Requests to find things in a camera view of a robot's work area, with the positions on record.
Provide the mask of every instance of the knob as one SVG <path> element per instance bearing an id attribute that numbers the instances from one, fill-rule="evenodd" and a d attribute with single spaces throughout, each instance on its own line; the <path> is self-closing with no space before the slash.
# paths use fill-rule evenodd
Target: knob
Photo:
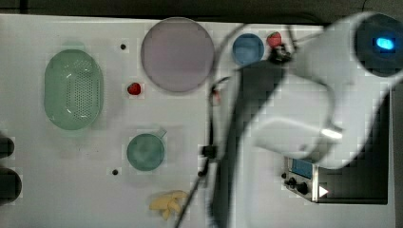
<path id="1" fill-rule="evenodd" d="M 297 184 L 296 187 L 300 194 L 306 195 L 308 193 L 308 185 L 305 182 Z"/>
<path id="2" fill-rule="evenodd" d="M 290 178 L 284 182 L 286 185 L 290 186 L 290 188 L 294 189 L 296 187 L 297 181 L 294 178 Z"/>

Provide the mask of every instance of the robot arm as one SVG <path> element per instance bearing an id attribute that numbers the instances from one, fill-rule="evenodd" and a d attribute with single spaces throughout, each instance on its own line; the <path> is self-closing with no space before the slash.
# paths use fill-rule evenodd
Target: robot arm
<path id="1" fill-rule="evenodd" d="M 383 14 L 361 13 L 330 26 L 301 47 L 274 89 L 267 88 L 270 96 L 250 113 L 256 117 L 248 137 L 254 146 L 285 157 L 328 169 L 345 166 L 367 141 L 384 97 L 403 77 L 402 41 L 402 24 Z M 228 97 L 261 71 L 272 77 L 263 66 L 247 66 L 240 70 L 241 82 L 240 76 L 232 79 L 240 85 L 222 94 L 231 101 L 221 114 L 226 129 L 235 118 L 228 106 L 236 106 Z"/>

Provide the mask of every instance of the green colander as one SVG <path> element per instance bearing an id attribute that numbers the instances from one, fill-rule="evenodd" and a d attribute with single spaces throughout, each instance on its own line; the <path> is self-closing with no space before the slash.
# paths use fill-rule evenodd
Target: green colander
<path id="1" fill-rule="evenodd" d="M 94 59 L 78 49 L 56 54 L 45 72 L 45 111 L 65 130 L 95 121 L 104 102 L 104 80 Z"/>

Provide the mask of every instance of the green cup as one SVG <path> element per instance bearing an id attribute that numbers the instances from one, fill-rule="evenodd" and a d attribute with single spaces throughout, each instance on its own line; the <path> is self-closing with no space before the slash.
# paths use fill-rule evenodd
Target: green cup
<path id="1" fill-rule="evenodd" d="M 166 130 L 160 128 L 157 132 L 140 134 L 131 140 L 127 147 L 130 164 L 140 171 L 151 171 L 160 166 L 165 156 L 165 134 Z"/>

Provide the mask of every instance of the white tabletop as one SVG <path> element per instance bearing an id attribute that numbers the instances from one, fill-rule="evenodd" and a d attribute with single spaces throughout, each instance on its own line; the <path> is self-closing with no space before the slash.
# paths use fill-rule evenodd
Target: white tabletop
<path id="1" fill-rule="evenodd" d="M 171 190 L 189 191 L 196 178 L 200 146 L 206 143 L 207 84 L 185 95 L 172 95 L 144 74 L 140 49 L 158 21 L 110 18 L 0 15 L 0 132 L 15 142 L 15 152 L 0 164 L 22 177 L 23 193 L 0 207 L 0 227 L 171 227 L 148 210 L 152 197 Z M 240 24 L 201 23 L 215 46 Z M 294 27 L 296 37 L 321 28 Z M 282 25 L 249 25 L 263 40 Z M 287 33 L 281 33 L 288 42 Z M 222 53 L 217 78 L 237 68 L 231 56 L 233 36 Z M 85 50 L 100 65 L 105 80 L 104 109 L 96 122 L 79 133 L 52 124 L 44 109 L 44 74 L 61 50 Z M 133 82 L 144 93 L 129 97 Z M 151 173 L 137 172 L 125 149 L 139 134 L 162 126 L 167 130 L 165 161 Z M 269 180 L 256 213 L 256 227 L 394 227 L 393 183 L 388 205 L 315 205 L 281 189 L 278 155 L 265 154 L 257 167 Z M 111 175 L 113 169 L 120 171 Z M 204 227 L 202 197 L 192 204 L 183 227 Z"/>

